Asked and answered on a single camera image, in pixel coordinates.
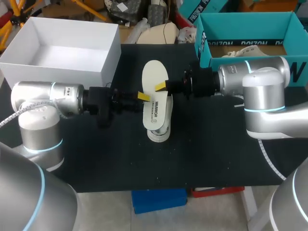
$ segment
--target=black table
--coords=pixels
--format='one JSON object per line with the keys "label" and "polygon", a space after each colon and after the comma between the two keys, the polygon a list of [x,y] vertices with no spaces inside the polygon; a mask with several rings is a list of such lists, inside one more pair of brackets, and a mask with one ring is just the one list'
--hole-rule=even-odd
{"label": "black table", "polygon": [[[161,61],[170,79],[179,79],[196,60],[192,44],[122,45],[112,87],[142,90],[141,74],[150,60]],[[0,89],[0,120],[13,113],[10,88]],[[287,88],[286,105],[307,100],[304,88]],[[174,96],[171,135],[154,143],[146,135],[142,113],[123,113],[99,130],[89,115],[61,121],[65,162],[55,175],[77,192],[275,185],[282,180],[266,162],[258,141],[245,130],[244,109],[235,97],[189,101]],[[0,128],[0,141],[21,144],[17,119]],[[307,140],[263,141],[277,169],[288,176],[308,156]]]}

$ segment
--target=white cable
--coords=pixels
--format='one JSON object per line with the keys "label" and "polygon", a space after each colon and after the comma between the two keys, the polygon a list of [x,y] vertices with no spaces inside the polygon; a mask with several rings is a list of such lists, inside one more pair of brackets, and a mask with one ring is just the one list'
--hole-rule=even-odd
{"label": "white cable", "polygon": [[30,105],[27,105],[25,107],[22,107],[22,105],[19,107],[19,110],[17,112],[15,112],[14,114],[10,115],[9,117],[7,117],[5,120],[3,120],[0,123],[0,128],[3,127],[4,125],[6,125],[7,123],[9,123],[12,119],[15,119],[16,117],[20,116],[22,113],[26,112],[26,111],[30,111],[36,107],[40,107],[43,105],[50,105],[53,106],[57,109],[60,117],[67,119],[67,117],[65,115],[63,115],[61,113],[61,111],[59,110],[56,101],[40,101],[40,102],[33,102]]}
{"label": "white cable", "polygon": [[271,167],[271,169],[273,169],[273,171],[282,179],[285,180],[286,177],[284,177],[283,174],[280,173],[280,171],[277,170],[277,168],[274,166],[274,164],[271,162],[269,156],[267,155],[265,148],[263,146],[262,140],[258,140],[259,141],[259,146],[261,148],[261,151],[264,155],[264,158],[266,159],[267,163],[269,164],[269,166]]}
{"label": "white cable", "polygon": [[[237,98],[241,98],[242,100],[244,99],[244,97],[242,95],[233,95],[234,97],[237,97]],[[267,155],[266,151],[265,151],[265,148],[263,146],[263,143],[262,143],[262,140],[258,140],[258,143],[259,143],[259,146],[260,146],[260,149],[263,153],[263,156],[264,158],[266,159],[267,163],[269,164],[269,166],[271,167],[271,169],[273,169],[273,171],[282,179],[282,180],[285,180],[286,177],[284,177],[283,174],[281,174],[280,171],[278,171],[278,169],[275,167],[275,165],[271,162],[269,156]]]}

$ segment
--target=teal box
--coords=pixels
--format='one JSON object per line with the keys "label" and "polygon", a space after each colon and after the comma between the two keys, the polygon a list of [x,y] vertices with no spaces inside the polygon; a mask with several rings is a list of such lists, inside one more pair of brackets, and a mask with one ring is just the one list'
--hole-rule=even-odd
{"label": "teal box", "polygon": [[218,13],[228,0],[185,0],[179,13],[192,24],[197,24],[200,13]]}
{"label": "teal box", "polygon": [[195,50],[201,67],[217,71],[221,64],[263,57],[213,58],[212,46],[283,45],[291,71],[290,87],[308,81],[308,33],[295,13],[202,13],[197,19]]}

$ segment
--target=white insole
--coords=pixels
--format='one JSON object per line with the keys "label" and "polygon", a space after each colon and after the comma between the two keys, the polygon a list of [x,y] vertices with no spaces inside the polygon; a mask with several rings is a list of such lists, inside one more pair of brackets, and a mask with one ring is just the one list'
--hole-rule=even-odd
{"label": "white insole", "polygon": [[168,92],[155,92],[155,86],[165,80],[168,80],[168,73],[160,61],[151,60],[144,66],[143,92],[151,96],[151,101],[143,106],[143,125],[148,130],[157,130],[164,125]]}

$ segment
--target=white box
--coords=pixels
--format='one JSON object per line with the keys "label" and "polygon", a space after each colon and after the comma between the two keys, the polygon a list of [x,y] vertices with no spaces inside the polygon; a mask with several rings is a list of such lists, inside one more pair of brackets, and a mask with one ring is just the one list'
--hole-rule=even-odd
{"label": "white box", "polygon": [[118,25],[30,17],[0,57],[12,88],[19,81],[111,83],[121,55]]}

